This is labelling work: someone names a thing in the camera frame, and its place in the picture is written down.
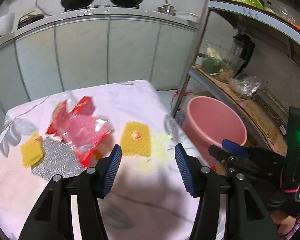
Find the metal screw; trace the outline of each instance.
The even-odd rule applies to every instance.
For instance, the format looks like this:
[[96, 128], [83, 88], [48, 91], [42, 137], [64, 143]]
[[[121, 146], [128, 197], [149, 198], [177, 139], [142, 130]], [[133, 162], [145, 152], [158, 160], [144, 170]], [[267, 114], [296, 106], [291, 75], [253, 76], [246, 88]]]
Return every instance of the metal screw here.
[[207, 166], [204, 166], [204, 167], [201, 168], [201, 171], [202, 171], [203, 173], [209, 173], [209, 172], [210, 172], [210, 168], [207, 167]]
[[57, 174], [57, 175], [54, 175], [52, 179], [53, 179], [53, 181], [57, 182], [57, 181], [61, 180], [61, 176], [59, 174]]
[[96, 169], [94, 167], [90, 167], [90, 168], [87, 168], [87, 173], [88, 174], [92, 174], [96, 171]]
[[236, 177], [238, 180], [244, 180], [244, 175], [242, 173], [238, 173]]

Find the table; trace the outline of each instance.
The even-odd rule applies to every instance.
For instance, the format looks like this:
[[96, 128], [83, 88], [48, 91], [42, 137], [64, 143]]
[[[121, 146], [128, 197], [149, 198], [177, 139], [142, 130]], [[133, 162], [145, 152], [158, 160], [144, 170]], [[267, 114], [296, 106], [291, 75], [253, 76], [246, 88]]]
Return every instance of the table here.
[[[176, 143], [182, 143], [189, 155], [199, 158], [203, 165], [206, 163], [167, 113], [154, 87], [148, 81], [139, 80], [83, 88], [72, 93], [77, 100], [92, 97], [98, 114], [109, 117], [115, 129], [114, 143], [119, 143], [128, 121], [150, 127], [152, 146], [158, 139], [168, 134], [172, 136], [160, 156], [122, 158], [112, 191], [99, 201], [109, 239], [187, 239], [199, 200], [185, 191], [174, 159]], [[26, 218], [48, 183], [22, 166], [20, 145], [33, 131], [44, 136], [59, 97], [60, 94], [40, 98], [7, 112], [5, 130], [0, 136], [0, 227], [10, 239], [18, 239]], [[9, 132], [12, 123], [17, 132]], [[21, 136], [18, 144], [13, 143], [18, 137], [16, 134]], [[9, 149], [7, 143], [1, 144], [7, 138]], [[225, 206], [220, 221], [225, 220], [224, 209]], [[72, 211], [74, 236], [81, 239], [75, 196]]]

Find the pink bucket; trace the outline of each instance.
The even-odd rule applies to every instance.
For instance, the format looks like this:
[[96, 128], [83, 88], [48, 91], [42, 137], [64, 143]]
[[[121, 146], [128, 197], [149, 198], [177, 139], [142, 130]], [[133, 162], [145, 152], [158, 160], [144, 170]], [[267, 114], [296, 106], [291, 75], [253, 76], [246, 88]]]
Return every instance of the pink bucket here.
[[224, 139], [243, 146], [247, 140], [246, 127], [236, 112], [210, 97], [195, 97], [189, 101], [182, 129], [211, 166], [217, 160], [210, 156], [209, 146], [222, 148]]

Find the ribbed blue pad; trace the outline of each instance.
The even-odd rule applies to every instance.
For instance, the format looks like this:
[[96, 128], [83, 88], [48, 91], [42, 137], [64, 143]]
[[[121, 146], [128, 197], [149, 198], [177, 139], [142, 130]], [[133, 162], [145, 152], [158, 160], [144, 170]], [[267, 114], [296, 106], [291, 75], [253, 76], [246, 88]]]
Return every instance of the ribbed blue pad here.
[[194, 178], [192, 176], [190, 167], [186, 161], [186, 156], [184, 155], [183, 150], [180, 149], [179, 145], [176, 145], [174, 154], [183, 180], [183, 184], [185, 184], [186, 187], [186, 191], [189, 192], [191, 196], [194, 196]]
[[104, 183], [102, 189], [102, 193], [104, 196], [106, 196], [111, 191], [115, 176], [117, 175], [117, 171], [119, 169], [121, 157], [122, 157], [122, 150], [121, 147], [118, 146], [114, 152], [114, 155], [110, 160], [110, 163], [104, 175], [104, 180], [103, 180]]

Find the yellow cloth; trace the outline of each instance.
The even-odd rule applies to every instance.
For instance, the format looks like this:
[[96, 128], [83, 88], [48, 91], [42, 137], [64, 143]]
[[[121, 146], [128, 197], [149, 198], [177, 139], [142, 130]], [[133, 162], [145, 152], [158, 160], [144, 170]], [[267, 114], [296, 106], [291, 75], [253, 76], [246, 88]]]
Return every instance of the yellow cloth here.
[[140, 122], [127, 122], [123, 130], [120, 146], [123, 156], [151, 156], [149, 126]]
[[40, 135], [35, 132], [31, 135], [30, 139], [20, 146], [22, 154], [22, 165], [24, 167], [30, 167], [40, 161], [44, 152], [42, 150], [42, 142]]

